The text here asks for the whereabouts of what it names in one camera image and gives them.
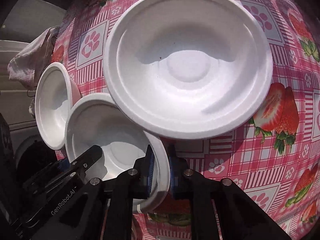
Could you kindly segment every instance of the white foam bowl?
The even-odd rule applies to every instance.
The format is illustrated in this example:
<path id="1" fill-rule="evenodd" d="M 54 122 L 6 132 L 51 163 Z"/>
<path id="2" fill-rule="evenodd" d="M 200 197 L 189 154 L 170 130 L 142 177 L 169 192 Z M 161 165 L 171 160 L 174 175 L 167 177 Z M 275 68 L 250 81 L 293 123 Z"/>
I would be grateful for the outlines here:
<path id="1" fill-rule="evenodd" d="M 35 114 L 40 135 L 51 149 L 64 146 L 68 114 L 80 97 L 64 65 L 54 62 L 44 70 L 36 90 Z"/>
<path id="2" fill-rule="evenodd" d="M 100 158 L 86 172 L 86 180 L 116 178 L 145 156 L 148 144 L 155 154 L 150 198 L 133 202 L 134 212 L 156 208 L 165 198 L 170 185 L 169 161 L 159 137 L 131 122 L 116 108 L 109 94 L 94 93 L 81 98 L 72 108 L 66 123 L 66 150 L 70 162 L 92 145 L 103 150 Z"/>
<path id="3" fill-rule="evenodd" d="M 265 34 L 233 0 L 139 0 L 116 22 L 103 56 L 121 111 L 169 138 L 209 138 L 240 126 L 272 78 Z"/>

